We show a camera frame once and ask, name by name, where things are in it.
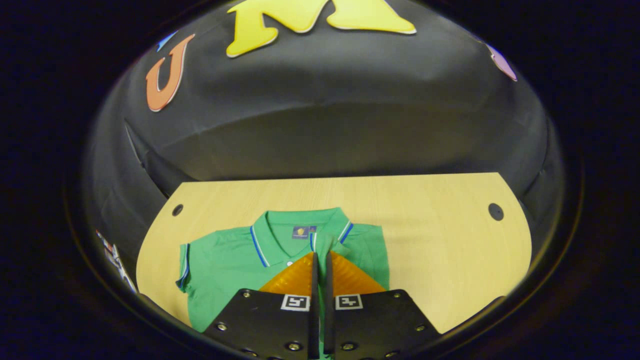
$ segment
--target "green polo shirt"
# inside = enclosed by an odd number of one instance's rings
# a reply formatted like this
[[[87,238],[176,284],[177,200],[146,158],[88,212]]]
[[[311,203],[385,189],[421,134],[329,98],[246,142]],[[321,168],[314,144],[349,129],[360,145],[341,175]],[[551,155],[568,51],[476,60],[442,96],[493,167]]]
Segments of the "green polo shirt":
[[[332,250],[389,288],[387,249],[380,226],[352,224],[340,208],[267,211],[252,226],[216,231],[180,246],[180,279],[191,326],[203,332],[241,288],[259,289],[309,252]]]

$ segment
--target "wooden table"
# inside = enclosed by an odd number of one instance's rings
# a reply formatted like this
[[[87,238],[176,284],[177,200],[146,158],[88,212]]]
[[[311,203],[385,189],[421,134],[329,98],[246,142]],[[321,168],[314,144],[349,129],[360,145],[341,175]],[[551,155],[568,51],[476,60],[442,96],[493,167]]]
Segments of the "wooden table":
[[[439,332],[507,295],[529,268],[527,221],[498,173],[217,181],[183,183],[168,199],[140,249],[138,289],[190,325],[187,295],[175,285],[181,243],[252,225],[266,210],[334,207],[382,226],[391,289],[406,290]]]

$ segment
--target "screw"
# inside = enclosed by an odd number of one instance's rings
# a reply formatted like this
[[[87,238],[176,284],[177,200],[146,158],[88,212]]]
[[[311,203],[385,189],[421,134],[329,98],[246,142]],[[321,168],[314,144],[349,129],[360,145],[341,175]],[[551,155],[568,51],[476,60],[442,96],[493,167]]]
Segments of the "screw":
[[[300,346],[299,343],[289,343],[287,345],[287,348],[289,348],[289,350],[291,350],[291,351],[298,351],[298,350],[300,350],[301,346]]]

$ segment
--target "shirt label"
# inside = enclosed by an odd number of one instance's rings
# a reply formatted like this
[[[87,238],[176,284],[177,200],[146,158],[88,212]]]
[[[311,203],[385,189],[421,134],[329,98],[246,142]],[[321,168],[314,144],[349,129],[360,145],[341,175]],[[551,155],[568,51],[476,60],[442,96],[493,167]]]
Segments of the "shirt label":
[[[291,237],[294,239],[309,239],[309,226],[294,226]]]

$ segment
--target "shirt collar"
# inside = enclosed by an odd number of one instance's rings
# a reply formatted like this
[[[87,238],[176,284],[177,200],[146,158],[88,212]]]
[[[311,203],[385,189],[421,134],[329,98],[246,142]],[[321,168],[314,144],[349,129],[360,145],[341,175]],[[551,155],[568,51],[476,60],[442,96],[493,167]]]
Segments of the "shirt collar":
[[[352,228],[353,224],[340,208],[312,210],[312,211],[265,211],[251,227],[253,243],[260,260],[265,267],[286,261],[292,257],[312,251],[309,241],[300,243],[300,248],[294,251],[285,251],[278,240],[273,236],[269,224],[279,222],[291,222],[294,217],[301,224],[320,222],[324,226],[322,231],[315,236],[330,236],[334,244],[340,244]]]

